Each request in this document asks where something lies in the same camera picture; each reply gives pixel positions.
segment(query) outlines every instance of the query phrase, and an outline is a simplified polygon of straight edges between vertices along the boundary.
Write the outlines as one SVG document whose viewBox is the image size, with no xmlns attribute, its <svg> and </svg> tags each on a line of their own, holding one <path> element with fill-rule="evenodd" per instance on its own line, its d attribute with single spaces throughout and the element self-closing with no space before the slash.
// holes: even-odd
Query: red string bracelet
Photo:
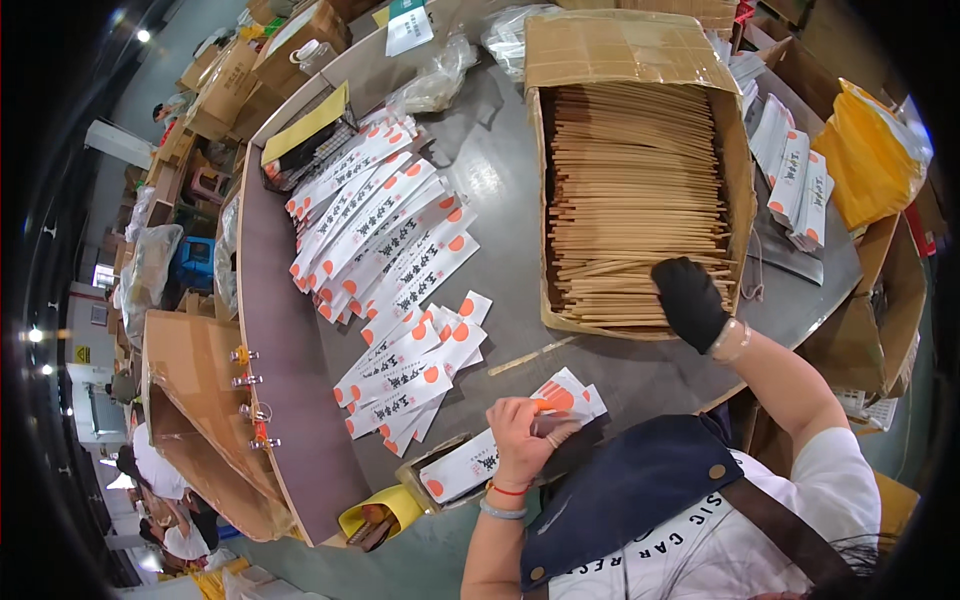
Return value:
<svg viewBox="0 0 960 600">
<path fill-rule="evenodd" d="M 498 492 L 500 492 L 500 493 L 502 493 L 502 494 L 505 494 L 505 495 L 514 495 L 514 496 L 516 496 L 516 495 L 524 495 L 525 493 L 527 493 L 527 490 L 530 489 L 530 484 L 527 484 L 527 487 L 523 489 L 523 492 L 507 492 L 506 490 L 501 490 L 501 489 L 498 488 L 496 485 L 494 485 L 494 484 L 493 484 L 493 480 L 491 479 L 489 482 L 487 482 L 487 489 L 488 489 L 488 490 L 497 490 Z"/>
</svg>

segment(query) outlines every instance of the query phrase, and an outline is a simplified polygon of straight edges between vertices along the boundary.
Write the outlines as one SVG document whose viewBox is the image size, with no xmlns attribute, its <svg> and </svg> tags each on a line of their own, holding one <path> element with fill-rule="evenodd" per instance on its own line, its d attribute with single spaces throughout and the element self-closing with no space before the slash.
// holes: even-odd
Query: woman's left hand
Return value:
<svg viewBox="0 0 960 600">
<path fill-rule="evenodd" d="M 487 411 L 487 422 L 493 430 L 500 464 L 493 476 L 494 484 L 508 492 L 526 490 L 546 464 L 553 451 L 580 429 L 580 423 L 567 421 L 546 438 L 530 433 L 537 403 L 528 397 L 500 398 Z"/>
</svg>

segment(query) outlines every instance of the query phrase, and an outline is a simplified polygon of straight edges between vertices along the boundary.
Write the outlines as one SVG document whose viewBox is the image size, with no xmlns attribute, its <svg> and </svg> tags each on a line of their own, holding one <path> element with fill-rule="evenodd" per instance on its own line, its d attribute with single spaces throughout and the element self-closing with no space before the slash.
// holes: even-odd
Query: woman's right hand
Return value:
<svg viewBox="0 0 960 600">
<path fill-rule="evenodd" d="M 487 422 L 500 454 L 493 483 L 507 492 L 526 490 L 546 464 L 557 446 L 580 429 L 577 421 L 567 421 L 546 438 L 531 434 L 531 425 L 539 408 L 532 398 L 500 398 L 487 411 Z"/>
<path fill-rule="evenodd" d="M 670 327 L 685 342 L 706 354 L 730 319 L 710 275 L 686 256 L 654 265 L 650 277 Z"/>
</svg>

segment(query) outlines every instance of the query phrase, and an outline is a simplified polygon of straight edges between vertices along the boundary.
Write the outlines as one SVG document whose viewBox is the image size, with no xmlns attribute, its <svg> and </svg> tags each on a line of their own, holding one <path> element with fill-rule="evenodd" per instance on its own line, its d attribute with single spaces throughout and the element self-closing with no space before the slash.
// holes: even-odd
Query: apron strap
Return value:
<svg viewBox="0 0 960 600">
<path fill-rule="evenodd" d="M 720 495 L 793 561 L 813 585 L 851 571 L 847 561 L 820 534 L 746 477 L 721 488 Z M 549 583 L 523 594 L 523 600 L 549 598 Z"/>
</svg>

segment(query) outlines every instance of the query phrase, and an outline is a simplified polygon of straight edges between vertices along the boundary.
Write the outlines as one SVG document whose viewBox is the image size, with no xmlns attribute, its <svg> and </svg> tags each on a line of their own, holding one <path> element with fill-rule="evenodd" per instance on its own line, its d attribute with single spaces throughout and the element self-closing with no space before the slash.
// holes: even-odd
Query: metal clip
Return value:
<svg viewBox="0 0 960 600">
<path fill-rule="evenodd" d="M 230 384 L 234 388 L 242 388 L 245 385 L 253 385 L 254 383 L 263 383 L 263 377 L 260 375 L 244 374 L 242 377 L 233 377 L 230 380 Z"/>
<path fill-rule="evenodd" d="M 267 448 L 276 448 L 279 445 L 280 445 L 280 440 L 275 440 L 273 438 L 268 438 L 266 440 L 251 440 L 250 449 L 265 450 Z"/>
<path fill-rule="evenodd" d="M 242 346 L 238 346 L 236 350 L 230 353 L 230 362 L 239 363 L 241 365 L 250 364 L 250 361 L 253 358 L 260 358 L 260 352 L 250 352 Z"/>
<path fill-rule="evenodd" d="M 250 404 L 241 404 L 240 414 L 250 420 L 270 422 L 270 418 L 273 416 L 273 411 L 271 411 L 270 407 L 266 404 L 260 404 L 259 409 L 256 411 L 251 408 Z"/>
</svg>

